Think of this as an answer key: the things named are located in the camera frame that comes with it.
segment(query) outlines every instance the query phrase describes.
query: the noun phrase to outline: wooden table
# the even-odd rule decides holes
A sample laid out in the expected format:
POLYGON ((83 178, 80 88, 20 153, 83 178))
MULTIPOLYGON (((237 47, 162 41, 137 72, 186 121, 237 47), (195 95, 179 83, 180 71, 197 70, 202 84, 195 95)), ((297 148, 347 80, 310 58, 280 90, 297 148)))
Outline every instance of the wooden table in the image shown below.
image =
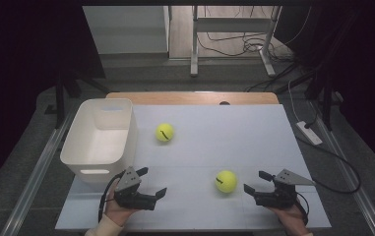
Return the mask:
POLYGON ((223 101, 231 105, 279 104, 272 92, 112 92, 106 98, 128 98, 134 104, 142 105, 215 105, 223 101))

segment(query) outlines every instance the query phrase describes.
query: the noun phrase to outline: bin handle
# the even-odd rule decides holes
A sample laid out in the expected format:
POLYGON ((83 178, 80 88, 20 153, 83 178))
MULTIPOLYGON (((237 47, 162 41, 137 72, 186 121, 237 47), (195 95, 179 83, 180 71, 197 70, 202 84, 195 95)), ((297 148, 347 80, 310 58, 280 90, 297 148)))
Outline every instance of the bin handle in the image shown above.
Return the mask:
POLYGON ((108 174, 110 171, 104 169, 80 170, 83 174, 108 174))
POLYGON ((101 107, 101 110, 105 111, 105 112, 119 112, 119 111, 123 111, 124 109, 125 108, 120 107, 120 106, 103 106, 103 107, 101 107))

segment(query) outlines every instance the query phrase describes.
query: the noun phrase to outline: cable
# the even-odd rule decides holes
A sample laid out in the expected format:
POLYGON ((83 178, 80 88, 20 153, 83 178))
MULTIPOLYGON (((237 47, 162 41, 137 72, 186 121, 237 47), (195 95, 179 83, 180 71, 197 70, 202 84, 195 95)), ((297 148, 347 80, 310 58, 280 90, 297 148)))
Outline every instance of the cable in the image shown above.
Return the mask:
POLYGON ((312 126, 314 123, 316 123, 317 116, 318 116, 318 113, 319 113, 318 110, 319 110, 319 109, 316 109, 315 118, 313 119, 313 121, 311 121, 311 122, 309 122, 309 123, 306 123, 306 124, 304 125, 304 128, 309 129, 310 126, 312 126))
POLYGON ((333 152, 331 152, 331 151, 328 151, 328 150, 323 149, 323 148, 321 148, 321 147, 313 146, 313 145, 311 145, 311 144, 305 142, 304 140, 300 139, 300 138, 297 137, 297 136, 296 136, 296 138, 297 138, 299 141, 301 141, 302 143, 304 143, 304 144, 306 144, 306 145, 309 145, 309 146, 311 146, 311 147, 313 147, 313 148, 315 148, 315 149, 317 149, 317 150, 320 150, 320 151, 322 151, 322 152, 324 152, 324 153, 330 154, 330 155, 332 155, 333 157, 335 157, 335 158, 339 159, 340 161, 342 161, 343 163, 345 163, 345 164, 346 164, 347 166, 349 166, 349 168, 353 171, 353 173, 354 173, 355 176, 356 176, 356 181, 358 182, 358 184, 356 185, 355 189, 350 190, 350 191, 342 191, 342 190, 333 189, 333 188, 327 186, 326 184, 320 182, 319 180, 317 180, 317 179, 315 179, 315 178, 312 178, 313 181, 316 182, 316 184, 318 184, 318 185, 324 187, 325 189, 328 189, 328 190, 330 190, 330 191, 332 191, 332 192, 339 193, 339 194, 354 194, 354 193, 356 193, 356 192, 361 188, 361 177, 359 176, 359 173, 358 173, 358 171, 356 171, 355 167, 353 167, 353 165, 350 164, 347 160, 343 159, 342 157, 338 156, 337 154, 335 154, 335 153, 333 153, 333 152))
POLYGON ((205 47, 205 46, 202 44, 202 42, 200 41, 200 38, 199 38, 198 35, 197 35, 197 40, 199 41, 199 44, 200 44, 203 48, 205 48, 205 49, 207 49, 207 50, 215 51, 215 52, 220 53, 220 54, 223 54, 223 55, 225 55, 225 56, 231 56, 231 57, 234 57, 234 56, 240 56, 240 55, 242 55, 242 54, 247 53, 247 51, 243 51, 243 52, 238 53, 238 54, 227 54, 227 53, 224 53, 224 52, 218 51, 218 50, 213 49, 213 48, 205 47))
POLYGON ((270 48, 269 48, 269 50, 267 50, 268 53, 269 53, 268 55, 270 56, 270 60, 277 61, 277 62, 294 62, 294 61, 296 61, 296 59, 293 56, 282 57, 282 58, 277 56, 276 47, 274 47, 272 43, 270 43, 269 46, 271 46, 273 48, 272 51, 270 50, 270 48))
POLYGON ((263 43, 250 43, 249 41, 250 40, 260 40, 260 41, 265 41, 263 38, 259 38, 259 37, 251 37, 251 38, 248 38, 245 40, 245 37, 246 36, 250 36, 250 35, 246 35, 245 33, 243 33, 243 36, 242 36, 242 41, 243 41, 243 48, 242 50, 243 51, 247 51, 247 52, 258 52, 262 49, 262 46, 264 45, 263 43))
POLYGON ((101 196, 100 205, 98 206, 98 222, 100 222, 101 218, 103 217, 103 209, 104 209, 104 204, 106 202, 108 189, 110 188, 113 181, 115 181, 117 178, 120 178, 120 176, 121 176, 120 174, 117 174, 117 175, 113 176, 113 178, 111 178, 111 180, 107 184, 106 189, 104 190, 103 195, 101 196))
POLYGON ((295 63, 289 65, 287 68, 285 68, 282 72, 280 72, 279 74, 277 74, 272 80, 267 80, 267 81, 263 81, 263 82, 260 82, 254 86, 250 86, 250 87, 247 87, 244 91, 245 92, 250 92, 252 89, 256 88, 257 86, 260 86, 260 85, 263 85, 265 83, 268 83, 268 85, 266 85, 264 87, 264 90, 266 90, 266 88, 271 85, 273 82, 275 82, 276 80, 278 80, 279 78, 285 76, 286 74, 290 73, 297 65, 295 63))
POLYGON ((306 211, 306 213, 307 213, 307 215, 309 215, 309 212, 310 212, 309 202, 307 202, 306 198, 304 198, 303 195, 301 195, 300 193, 297 193, 297 194, 298 194, 298 196, 300 196, 304 200, 304 202, 306 202, 306 205, 307 205, 307 211, 306 211))
POLYGON ((235 15, 233 18, 236 18, 236 17, 239 15, 239 13, 240 13, 240 11, 241 11, 240 8, 241 8, 241 7, 239 6, 239 12, 236 13, 236 15, 235 15))
POLYGON ((255 6, 252 6, 251 14, 249 15, 250 18, 252 17, 252 13, 254 13, 254 7, 255 7, 255 6))
POLYGON ((261 7, 261 12, 264 14, 264 17, 267 17, 267 15, 264 12, 264 7, 263 6, 260 6, 260 7, 261 7))
POLYGON ((304 222, 304 225, 307 225, 307 223, 309 222, 309 204, 307 203, 307 200, 306 198, 304 198, 301 194, 299 193, 296 193, 297 195, 299 195, 301 198, 303 198, 303 200, 306 202, 306 205, 307 205, 307 211, 304 210, 303 206, 301 205, 300 201, 298 199, 295 199, 294 200, 294 204, 295 206, 298 208, 298 210, 300 210, 300 212, 303 214, 303 222, 304 222))
POLYGON ((293 62, 292 64, 290 64, 287 68, 285 68, 282 72, 280 72, 279 74, 277 74, 265 87, 264 87, 264 91, 267 90, 267 88, 272 85, 275 81, 277 81, 279 78, 287 75, 288 73, 290 73, 291 71, 293 71, 295 68, 297 67, 297 63, 296 62, 293 62))
MULTIPOLYGON (((223 37, 223 38, 210 38, 208 32, 207 32, 207 34, 208 34, 208 38, 211 41, 223 41, 223 40, 236 39, 236 38, 241 38, 241 37, 243 38, 243 35, 241 35, 241 36, 232 36, 232 37, 223 37)), ((260 33, 249 34, 249 35, 246 35, 246 36, 258 36, 258 35, 262 35, 262 34, 264 34, 264 33, 260 32, 260 33)))
POLYGON ((309 8, 309 12, 307 13, 306 20, 304 20, 303 26, 301 27, 301 29, 300 29, 300 31, 297 33, 297 35, 296 35, 294 38, 292 38, 290 41, 285 42, 285 43, 283 43, 282 45, 280 45, 280 46, 278 46, 278 47, 281 47, 281 46, 284 46, 284 45, 287 45, 287 44, 293 42, 293 41, 294 41, 294 40, 295 40, 295 39, 301 34, 301 32, 303 31, 304 27, 305 27, 306 24, 307 24, 307 20, 309 19, 309 16, 310 16, 310 12, 311 12, 311 11, 312 11, 312 7, 309 8))
POLYGON ((294 116, 295 116, 295 119, 297 119, 297 122, 300 122, 300 119, 298 119, 297 113, 295 113, 294 102, 292 101, 290 83, 291 83, 291 80, 288 81, 288 93, 290 93, 292 112, 294 113, 294 116))

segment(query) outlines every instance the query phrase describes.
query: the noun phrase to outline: metal stand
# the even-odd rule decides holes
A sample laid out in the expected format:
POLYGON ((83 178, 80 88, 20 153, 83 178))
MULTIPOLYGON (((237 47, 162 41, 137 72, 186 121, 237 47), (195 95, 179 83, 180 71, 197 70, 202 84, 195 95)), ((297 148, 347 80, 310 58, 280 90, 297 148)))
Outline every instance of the metal stand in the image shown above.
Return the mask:
POLYGON ((198 6, 193 7, 193 44, 191 50, 191 70, 190 76, 198 76, 197 32, 265 32, 266 38, 264 46, 260 50, 261 58, 269 77, 274 77, 276 72, 268 56, 268 48, 274 29, 279 17, 279 6, 274 7, 273 16, 270 19, 237 19, 237 18, 199 18, 198 6))

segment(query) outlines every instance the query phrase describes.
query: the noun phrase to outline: power strip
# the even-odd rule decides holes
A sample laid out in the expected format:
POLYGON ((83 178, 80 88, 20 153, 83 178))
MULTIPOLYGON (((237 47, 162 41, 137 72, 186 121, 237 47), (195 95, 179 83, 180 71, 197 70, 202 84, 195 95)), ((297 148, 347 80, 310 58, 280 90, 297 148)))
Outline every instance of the power strip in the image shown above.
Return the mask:
POLYGON ((319 145, 322 143, 322 140, 312 131, 312 129, 306 129, 304 126, 306 122, 300 121, 295 124, 298 129, 303 133, 303 135, 312 143, 312 145, 319 145))

